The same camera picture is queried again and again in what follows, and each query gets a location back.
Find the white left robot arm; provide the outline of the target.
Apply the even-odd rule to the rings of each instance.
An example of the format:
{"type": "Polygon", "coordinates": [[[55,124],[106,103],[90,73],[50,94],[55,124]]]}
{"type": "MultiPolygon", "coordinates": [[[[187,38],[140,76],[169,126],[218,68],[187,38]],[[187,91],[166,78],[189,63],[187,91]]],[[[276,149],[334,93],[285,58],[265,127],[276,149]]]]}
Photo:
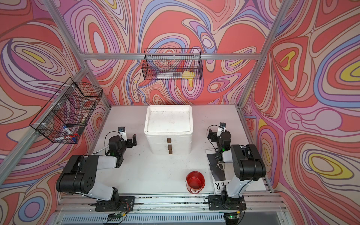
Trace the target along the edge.
{"type": "Polygon", "coordinates": [[[93,206],[97,212],[131,212],[135,198],[120,196],[117,188],[107,186],[97,180],[96,176],[100,170],[119,168],[123,163],[126,149],[135,146],[136,134],[127,140],[117,135],[109,139],[109,150],[104,156],[71,156],[56,182],[56,190],[60,193],[79,194],[95,199],[97,202],[93,206]]]}

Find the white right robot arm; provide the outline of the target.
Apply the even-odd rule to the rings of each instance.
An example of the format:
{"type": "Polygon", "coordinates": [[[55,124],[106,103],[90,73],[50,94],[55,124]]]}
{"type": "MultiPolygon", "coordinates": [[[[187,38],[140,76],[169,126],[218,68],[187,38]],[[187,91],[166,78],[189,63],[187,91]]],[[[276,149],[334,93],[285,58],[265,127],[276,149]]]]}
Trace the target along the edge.
{"type": "Polygon", "coordinates": [[[209,210],[239,212],[247,209],[244,192],[247,187],[266,175],[265,164],[254,144],[231,144],[231,133],[228,131],[218,134],[209,131],[208,140],[216,143],[215,159],[219,163],[231,163],[234,177],[223,188],[219,195],[208,196],[209,210]]]}

